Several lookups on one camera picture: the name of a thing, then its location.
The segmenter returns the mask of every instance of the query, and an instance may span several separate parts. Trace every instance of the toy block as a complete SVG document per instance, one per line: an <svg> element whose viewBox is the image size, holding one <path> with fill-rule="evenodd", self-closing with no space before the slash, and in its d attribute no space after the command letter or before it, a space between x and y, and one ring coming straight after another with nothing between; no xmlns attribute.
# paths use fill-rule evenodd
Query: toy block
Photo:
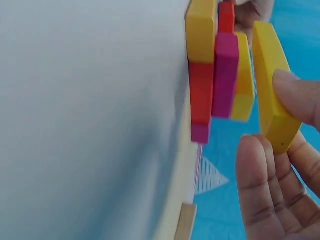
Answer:
<svg viewBox="0 0 320 240"><path fill-rule="evenodd" d="M215 40L213 117L228 119L231 116L238 64L238 37L233 33L218 33Z"/></svg>
<svg viewBox="0 0 320 240"><path fill-rule="evenodd" d="M258 95L260 131L272 144L276 154L287 152L302 123L286 111L273 88L275 70L290 71L290 67L270 23L253 24L252 55Z"/></svg>
<svg viewBox="0 0 320 240"><path fill-rule="evenodd" d="M255 84L247 35L236 32L239 46L239 65L231 119L247 122L255 103Z"/></svg>
<svg viewBox="0 0 320 240"><path fill-rule="evenodd" d="M230 1L219 4L218 33L233 33L235 31L235 5Z"/></svg>
<svg viewBox="0 0 320 240"><path fill-rule="evenodd" d="M208 125L214 93L214 64L189 62L191 122Z"/></svg>
<svg viewBox="0 0 320 240"><path fill-rule="evenodd" d="M213 63L219 0L192 0L185 16L189 61Z"/></svg>
<svg viewBox="0 0 320 240"><path fill-rule="evenodd" d="M194 229L197 205L183 203L174 240L190 240Z"/></svg>
<svg viewBox="0 0 320 240"><path fill-rule="evenodd" d="M208 144L210 138L211 121L209 124L191 122L191 141L193 143Z"/></svg>

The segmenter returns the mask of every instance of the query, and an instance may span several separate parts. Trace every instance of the yellow block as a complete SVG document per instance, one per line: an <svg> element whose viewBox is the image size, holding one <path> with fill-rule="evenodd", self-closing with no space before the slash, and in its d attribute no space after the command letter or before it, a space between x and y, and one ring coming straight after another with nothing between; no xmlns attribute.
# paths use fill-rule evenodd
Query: yellow block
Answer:
<svg viewBox="0 0 320 240"><path fill-rule="evenodd" d="M254 22L252 55L261 134L271 142L276 154L283 154L288 150L302 123L285 110L273 88L275 70L290 71L290 67L272 24Z"/></svg>
<svg viewBox="0 0 320 240"><path fill-rule="evenodd" d="M185 16L189 61L213 63L218 0L191 0Z"/></svg>
<svg viewBox="0 0 320 240"><path fill-rule="evenodd" d="M247 122L255 103L255 85L247 35L242 32L235 35L238 37L239 66L231 119Z"/></svg>

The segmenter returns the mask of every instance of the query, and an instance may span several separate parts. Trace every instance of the hand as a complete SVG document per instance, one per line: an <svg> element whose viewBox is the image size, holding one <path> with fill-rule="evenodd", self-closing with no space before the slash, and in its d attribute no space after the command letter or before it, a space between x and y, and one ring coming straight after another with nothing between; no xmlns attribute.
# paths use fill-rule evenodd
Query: hand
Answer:
<svg viewBox="0 0 320 240"><path fill-rule="evenodd" d="M295 118L320 130L320 82L276 71L273 86ZM236 176L248 240L320 239L320 208L291 164L320 197L320 153L301 132L282 155L274 155L270 142L261 135L241 138Z"/></svg>
<svg viewBox="0 0 320 240"><path fill-rule="evenodd" d="M228 0L235 4L235 31L244 32L252 43L254 21L269 22L275 0Z"/></svg>

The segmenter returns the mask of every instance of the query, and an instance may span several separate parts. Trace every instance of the white wall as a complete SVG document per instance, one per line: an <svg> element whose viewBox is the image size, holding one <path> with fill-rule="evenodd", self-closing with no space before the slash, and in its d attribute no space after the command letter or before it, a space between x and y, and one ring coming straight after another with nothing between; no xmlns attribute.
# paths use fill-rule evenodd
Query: white wall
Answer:
<svg viewBox="0 0 320 240"><path fill-rule="evenodd" d="M150 238L188 81L188 2L0 2L0 239Z"/></svg>

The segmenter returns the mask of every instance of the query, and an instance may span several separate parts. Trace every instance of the pink block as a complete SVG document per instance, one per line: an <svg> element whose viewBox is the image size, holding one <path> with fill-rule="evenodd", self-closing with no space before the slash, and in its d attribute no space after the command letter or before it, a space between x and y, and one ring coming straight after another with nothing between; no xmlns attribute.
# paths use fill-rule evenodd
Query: pink block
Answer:
<svg viewBox="0 0 320 240"><path fill-rule="evenodd" d="M210 137L211 120L209 124L191 123L191 141L199 144L208 144Z"/></svg>
<svg viewBox="0 0 320 240"><path fill-rule="evenodd" d="M212 116L229 119L234 103L239 65L238 37L220 32L215 38Z"/></svg>

